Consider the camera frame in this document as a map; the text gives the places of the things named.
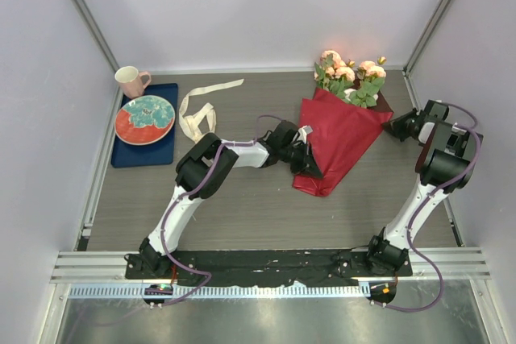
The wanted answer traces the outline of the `red wrapping paper sheet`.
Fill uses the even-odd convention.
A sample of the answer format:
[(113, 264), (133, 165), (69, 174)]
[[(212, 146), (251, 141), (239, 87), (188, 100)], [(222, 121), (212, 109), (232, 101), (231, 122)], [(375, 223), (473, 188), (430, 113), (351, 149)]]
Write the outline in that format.
[(366, 109), (317, 88), (311, 99), (302, 100), (299, 124), (312, 128), (307, 140), (323, 178), (295, 176), (293, 188), (315, 197), (329, 196), (392, 116), (393, 111), (382, 95), (374, 107)]

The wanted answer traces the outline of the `pink fake flower bouquet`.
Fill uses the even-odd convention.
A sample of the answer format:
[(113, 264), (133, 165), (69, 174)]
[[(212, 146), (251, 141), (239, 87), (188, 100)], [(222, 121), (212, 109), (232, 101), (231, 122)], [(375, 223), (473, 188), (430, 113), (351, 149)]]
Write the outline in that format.
[(334, 94), (347, 104), (362, 108), (377, 106), (385, 84), (384, 56), (356, 64), (345, 61), (334, 50), (324, 51), (314, 63), (314, 80), (320, 89)]

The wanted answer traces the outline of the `cream ribbon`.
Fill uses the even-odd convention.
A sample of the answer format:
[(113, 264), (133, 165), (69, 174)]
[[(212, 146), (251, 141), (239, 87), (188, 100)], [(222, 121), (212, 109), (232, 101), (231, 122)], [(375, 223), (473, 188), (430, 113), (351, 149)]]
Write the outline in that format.
[(183, 134), (194, 143), (198, 143), (206, 135), (206, 133), (202, 132), (200, 129), (200, 124), (203, 120), (206, 120), (209, 129), (208, 133), (214, 133), (217, 126), (217, 114), (214, 106), (209, 102), (194, 114), (187, 114), (190, 98), (218, 92), (220, 90), (233, 89), (241, 86), (243, 83), (244, 79), (239, 79), (190, 90), (183, 97), (177, 110), (177, 119)]

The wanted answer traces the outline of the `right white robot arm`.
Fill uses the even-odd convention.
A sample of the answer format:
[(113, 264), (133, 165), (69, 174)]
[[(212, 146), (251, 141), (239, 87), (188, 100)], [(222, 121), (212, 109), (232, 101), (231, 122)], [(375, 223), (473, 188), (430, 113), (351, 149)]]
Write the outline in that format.
[(470, 180), (478, 160), (483, 135), (471, 126), (449, 123), (450, 109), (467, 110), (429, 100), (422, 110), (412, 110), (383, 125), (384, 131), (404, 141), (412, 138), (422, 147), (414, 171), (415, 186), (397, 216), (372, 237), (364, 265), (375, 276), (398, 272), (408, 264), (413, 241), (434, 208)]

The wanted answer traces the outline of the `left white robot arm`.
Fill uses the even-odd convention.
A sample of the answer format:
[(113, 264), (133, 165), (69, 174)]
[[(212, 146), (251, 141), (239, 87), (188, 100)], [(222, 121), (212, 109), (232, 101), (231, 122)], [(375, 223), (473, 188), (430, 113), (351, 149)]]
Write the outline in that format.
[(174, 264), (171, 253), (194, 212), (212, 197), (235, 168), (267, 168), (278, 162), (289, 165), (295, 176), (323, 178), (308, 141), (311, 126), (279, 121), (276, 128), (247, 142), (230, 141), (208, 133), (179, 161), (171, 200), (156, 228), (127, 259), (131, 269), (166, 277)]

